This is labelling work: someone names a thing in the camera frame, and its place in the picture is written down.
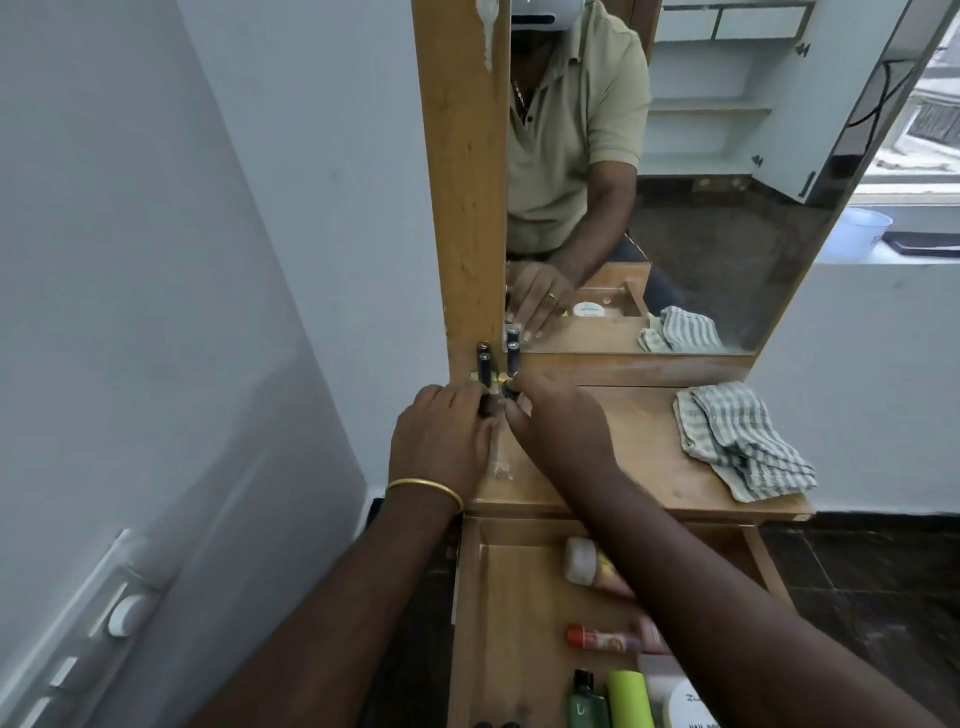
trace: white headset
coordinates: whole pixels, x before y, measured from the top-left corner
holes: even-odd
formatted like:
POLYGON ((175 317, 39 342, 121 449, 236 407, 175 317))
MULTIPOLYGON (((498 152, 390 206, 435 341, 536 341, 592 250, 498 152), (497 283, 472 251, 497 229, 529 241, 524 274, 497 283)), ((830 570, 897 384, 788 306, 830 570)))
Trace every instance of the white headset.
POLYGON ((510 28, 514 31, 567 31, 577 22, 585 0, 513 0, 510 28))

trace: beige polo shirt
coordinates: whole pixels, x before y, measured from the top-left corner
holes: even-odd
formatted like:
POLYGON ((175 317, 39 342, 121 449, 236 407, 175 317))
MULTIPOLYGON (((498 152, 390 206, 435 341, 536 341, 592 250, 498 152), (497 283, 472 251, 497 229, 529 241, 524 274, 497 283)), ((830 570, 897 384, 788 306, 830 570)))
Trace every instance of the beige polo shirt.
POLYGON ((587 167, 637 166, 650 108, 647 60, 634 31, 588 0, 564 33, 526 123, 511 92, 507 134, 507 250, 563 245, 587 212, 587 167))

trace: black bottle cap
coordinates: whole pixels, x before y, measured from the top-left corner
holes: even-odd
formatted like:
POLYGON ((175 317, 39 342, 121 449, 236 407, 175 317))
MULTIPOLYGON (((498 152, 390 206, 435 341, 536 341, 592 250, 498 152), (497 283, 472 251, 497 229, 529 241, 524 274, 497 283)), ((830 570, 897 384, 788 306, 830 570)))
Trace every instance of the black bottle cap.
POLYGON ((573 690, 578 688, 587 688, 593 692, 593 673, 584 669, 573 670, 573 690))

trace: wooden mirror frame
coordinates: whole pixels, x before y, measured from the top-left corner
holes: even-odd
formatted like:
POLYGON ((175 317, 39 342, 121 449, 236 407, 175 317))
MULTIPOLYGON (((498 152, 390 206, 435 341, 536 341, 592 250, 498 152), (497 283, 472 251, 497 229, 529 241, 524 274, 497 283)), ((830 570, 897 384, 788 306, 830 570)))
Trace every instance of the wooden mirror frame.
MULTIPOLYGON (((450 376, 460 378, 475 371, 476 345, 480 341, 495 342, 492 348, 497 368, 504 371, 504 355, 498 344, 503 329, 507 232, 509 2, 499 4, 489 53, 490 70, 486 67, 484 32, 476 0, 412 0, 412 7, 450 376)), ((632 16, 640 13, 643 18, 639 26, 633 22, 631 25, 646 30, 645 48, 653 45, 659 11, 660 0, 636 0, 632 5, 632 16)), ((920 79, 951 19, 948 13, 914 68, 907 91, 920 79)), ((742 381, 896 121, 907 95, 900 95, 877 131, 873 145, 824 225, 815 250, 810 251, 808 262, 756 351, 525 352, 523 367, 595 386, 686 387, 742 381)))

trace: mirror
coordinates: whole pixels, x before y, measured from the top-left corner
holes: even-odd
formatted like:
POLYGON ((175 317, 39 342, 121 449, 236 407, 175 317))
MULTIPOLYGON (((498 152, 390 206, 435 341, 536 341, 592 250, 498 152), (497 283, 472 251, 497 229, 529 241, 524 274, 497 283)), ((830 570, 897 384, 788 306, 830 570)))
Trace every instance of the mirror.
POLYGON ((524 349, 755 351, 956 5, 515 0, 524 349))

